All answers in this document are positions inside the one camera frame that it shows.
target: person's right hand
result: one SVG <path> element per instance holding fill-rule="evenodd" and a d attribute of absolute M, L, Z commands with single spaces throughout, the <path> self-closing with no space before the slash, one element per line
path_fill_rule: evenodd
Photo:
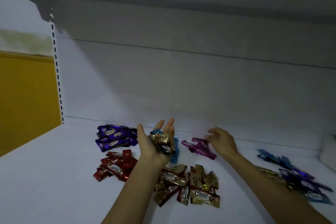
<path fill-rule="evenodd" d="M 221 128 L 211 128 L 208 130 L 212 135 L 206 135 L 205 139 L 211 143 L 215 151 L 224 159 L 239 154 L 233 136 Z"/>

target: pile of pink candy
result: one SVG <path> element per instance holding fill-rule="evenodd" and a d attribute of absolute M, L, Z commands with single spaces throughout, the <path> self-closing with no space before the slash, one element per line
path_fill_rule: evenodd
<path fill-rule="evenodd" d="M 187 146 L 188 149 L 196 154 L 200 154 L 202 156 L 215 159 L 217 157 L 216 154 L 214 154 L 210 148 L 209 148 L 209 142 L 205 139 L 199 139 L 199 138 L 192 138 L 192 142 L 197 142 L 197 144 L 192 144 L 187 141 L 182 141 L 182 144 L 184 146 Z"/>

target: forearm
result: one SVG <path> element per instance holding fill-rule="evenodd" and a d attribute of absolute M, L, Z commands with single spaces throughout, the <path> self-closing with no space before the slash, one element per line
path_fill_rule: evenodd
<path fill-rule="evenodd" d="M 139 159 L 102 224 L 141 224 L 160 169 Z"/>
<path fill-rule="evenodd" d="M 263 174 L 240 154 L 225 160 L 251 188 L 277 224 L 330 223 L 303 198 Z"/>

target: hand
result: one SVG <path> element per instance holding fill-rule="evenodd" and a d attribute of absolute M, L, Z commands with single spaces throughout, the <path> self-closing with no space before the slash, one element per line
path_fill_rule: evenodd
<path fill-rule="evenodd" d="M 171 118 L 167 122 L 164 129 L 162 130 L 164 134 L 169 135 L 170 148 L 172 151 L 175 150 L 175 143 L 174 143 L 175 129 L 173 126 L 174 121 L 175 119 Z M 164 120 L 159 121 L 153 130 L 161 129 L 164 123 L 165 123 Z M 156 150 L 154 144 L 149 139 L 148 135 L 145 134 L 144 128 L 142 127 L 141 124 L 138 124 L 138 142 L 141 151 L 140 159 L 145 160 L 150 164 L 153 164 L 154 167 L 157 167 L 159 171 L 161 171 L 161 169 L 165 167 L 166 164 L 169 162 L 170 155 L 159 153 Z"/>
<path fill-rule="evenodd" d="M 205 139 L 211 143 L 215 151 L 224 159 L 239 154 L 233 136 L 221 128 L 211 128 L 208 130 L 212 135 L 206 135 Z"/>

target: person's left arm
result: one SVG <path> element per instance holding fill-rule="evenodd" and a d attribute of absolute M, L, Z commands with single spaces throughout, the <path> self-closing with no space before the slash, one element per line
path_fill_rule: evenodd
<path fill-rule="evenodd" d="M 164 134 L 169 134 L 172 150 L 174 150 L 175 133 L 173 123 L 172 118 L 162 131 Z M 161 129 L 163 124 L 164 120 L 161 120 L 154 130 Z M 159 173 L 169 162 L 170 155 L 157 152 L 142 125 L 138 124 L 137 128 L 140 158 L 102 224 L 141 224 Z"/>

